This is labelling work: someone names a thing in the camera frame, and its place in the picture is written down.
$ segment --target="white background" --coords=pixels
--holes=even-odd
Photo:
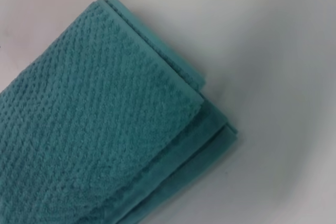
[[[0,90],[94,0],[0,0]],[[336,0],[121,0],[199,69],[238,144],[148,224],[336,223]]]

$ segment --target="folded towel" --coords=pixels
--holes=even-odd
[[[135,224],[236,139],[204,79],[118,0],[0,94],[0,222]]]

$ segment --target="stacked towel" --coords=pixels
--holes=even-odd
[[[0,94],[0,223],[135,224],[236,131],[118,0],[92,3]]]

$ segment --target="hand towel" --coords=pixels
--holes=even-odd
[[[202,76],[97,0],[0,94],[0,223],[135,224],[236,130]]]

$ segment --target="teal towel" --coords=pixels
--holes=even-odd
[[[118,0],[0,94],[0,222],[136,224],[236,139],[204,79]]]

